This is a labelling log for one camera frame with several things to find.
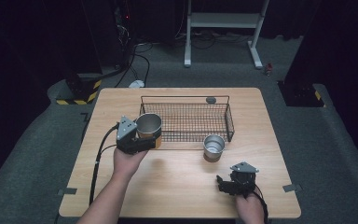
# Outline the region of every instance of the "human hand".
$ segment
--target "human hand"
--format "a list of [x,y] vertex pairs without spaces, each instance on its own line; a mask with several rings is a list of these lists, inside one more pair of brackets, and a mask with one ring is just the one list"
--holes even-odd
[[243,195],[235,196],[235,205],[237,207],[238,215],[246,224],[263,224],[264,210],[260,200],[254,193],[250,193],[245,199]]
[[130,155],[116,148],[113,153],[113,175],[120,176],[130,181],[138,170],[139,164],[144,159],[148,151],[141,151],[135,155]]

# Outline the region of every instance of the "human arm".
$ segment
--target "human arm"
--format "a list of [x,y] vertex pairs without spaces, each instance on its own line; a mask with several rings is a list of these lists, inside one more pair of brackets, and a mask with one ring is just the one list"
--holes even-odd
[[117,223],[127,187],[146,153],[129,155],[115,149],[112,177],[77,223]]
[[264,210],[260,200],[255,195],[260,195],[258,189],[250,193],[246,198],[243,195],[235,196],[235,205],[240,219],[246,224],[263,224]]

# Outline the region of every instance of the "black equipment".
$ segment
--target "black equipment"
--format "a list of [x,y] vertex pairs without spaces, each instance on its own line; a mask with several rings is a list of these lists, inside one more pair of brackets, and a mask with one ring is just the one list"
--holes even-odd
[[264,223],[269,223],[269,211],[267,205],[264,202],[263,195],[258,195],[255,192],[255,188],[258,186],[255,184],[255,173],[258,173],[258,169],[252,165],[243,161],[230,167],[232,173],[229,175],[231,181],[224,181],[222,177],[217,175],[217,183],[219,184],[219,190],[229,195],[243,195],[243,198],[247,198],[250,193],[260,200],[264,210]]
[[117,129],[117,148],[127,154],[136,154],[140,151],[146,151],[150,148],[156,147],[156,139],[161,136],[161,132],[156,133],[155,136],[137,138],[136,137],[137,124],[129,120],[125,116],[121,117]]
[[116,0],[43,0],[43,7],[50,53],[66,84],[57,103],[89,104],[99,80],[129,66],[135,38],[131,9]]

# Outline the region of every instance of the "black wall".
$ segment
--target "black wall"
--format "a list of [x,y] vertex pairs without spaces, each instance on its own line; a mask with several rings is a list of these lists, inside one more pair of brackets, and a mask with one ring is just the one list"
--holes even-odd
[[285,82],[322,83],[358,147],[358,1],[322,1]]
[[40,1],[0,1],[0,167],[62,79],[48,54]]

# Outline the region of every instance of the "black metal clamp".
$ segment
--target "black metal clamp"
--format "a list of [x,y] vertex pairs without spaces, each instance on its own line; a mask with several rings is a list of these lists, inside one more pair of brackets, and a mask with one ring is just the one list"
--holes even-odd
[[260,191],[260,195],[255,192],[255,188],[258,186],[255,184],[255,173],[258,173],[258,169],[252,165],[243,161],[230,167],[232,170],[231,181],[224,181],[219,175],[216,176],[217,183],[219,184],[219,190],[229,195],[243,195],[243,198],[247,198],[250,193],[253,193],[261,202],[264,210],[264,222],[269,223],[269,211],[267,204],[264,202],[263,196]]
[[116,144],[117,148],[126,154],[133,155],[156,147],[156,139],[161,136],[161,132],[159,132],[152,137],[137,138],[136,126],[137,124],[134,121],[127,119],[125,116],[121,117],[117,129]]

